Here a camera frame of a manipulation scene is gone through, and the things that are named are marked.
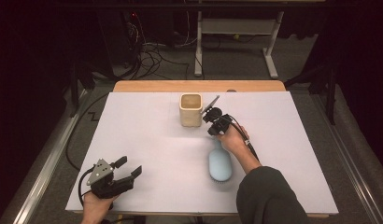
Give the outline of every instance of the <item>person's left hand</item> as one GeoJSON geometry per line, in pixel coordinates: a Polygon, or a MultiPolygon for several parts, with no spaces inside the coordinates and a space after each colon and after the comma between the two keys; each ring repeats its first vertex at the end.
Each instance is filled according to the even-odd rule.
{"type": "Polygon", "coordinates": [[[110,199],[100,199],[92,192],[84,195],[84,208],[82,224],[97,224],[101,223],[109,210],[110,205],[118,196],[110,199]]]}

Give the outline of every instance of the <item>person's hand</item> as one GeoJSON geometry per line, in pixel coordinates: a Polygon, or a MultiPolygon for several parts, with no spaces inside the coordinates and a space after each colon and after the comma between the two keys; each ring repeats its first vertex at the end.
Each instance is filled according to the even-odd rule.
{"type": "MultiPolygon", "coordinates": [[[[235,125],[244,132],[247,138],[249,138],[249,135],[243,126],[238,126],[237,124],[235,125]]],[[[217,135],[217,138],[221,141],[221,146],[233,154],[235,154],[235,152],[238,150],[248,149],[248,147],[245,145],[244,138],[241,136],[238,130],[233,127],[233,125],[229,125],[226,133],[217,135]]]]}
{"type": "Polygon", "coordinates": [[[81,224],[101,223],[109,210],[110,205],[118,196],[110,199],[100,199],[92,192],[84,195],[83,220],[81,224]]]}

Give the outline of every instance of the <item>dark jacket sleeve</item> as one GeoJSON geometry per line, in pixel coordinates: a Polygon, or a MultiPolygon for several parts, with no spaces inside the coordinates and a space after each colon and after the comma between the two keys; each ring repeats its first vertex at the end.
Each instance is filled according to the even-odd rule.
{"type": "Polygon", "coordinates": [[[244,177],[236,203],[243,224],[309,223],[282,173],[271,167],[256,168],[244,177]]]}

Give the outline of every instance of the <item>white metal frame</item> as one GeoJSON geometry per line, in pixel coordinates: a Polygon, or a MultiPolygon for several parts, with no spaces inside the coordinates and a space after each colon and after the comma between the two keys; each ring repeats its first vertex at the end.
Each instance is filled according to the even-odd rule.
{"type": "Polygon", "coordinates": [[[267,48],[262,49],[270,77],[278,79],[271,53],[276,43],[279,26],[282,22],[283,11],[278,12],[276,20],[233,20],[233,19],[203,19],[202,12],[198,12],[197,49],[195,51],[194,75],[203,74],[203,50],[201,48],[202,34],[239,34],[239,35],[270,35],[267,48]]]}

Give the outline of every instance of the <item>square beige container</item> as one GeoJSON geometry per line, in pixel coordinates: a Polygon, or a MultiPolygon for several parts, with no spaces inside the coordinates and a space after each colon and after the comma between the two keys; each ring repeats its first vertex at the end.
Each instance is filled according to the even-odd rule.
{"type": "Polygon", "coordinates": [[[202,123],[203,96],[199,93],[183,93],[179,99],[180,123],[185,127],[200,127],[202,123]]]}

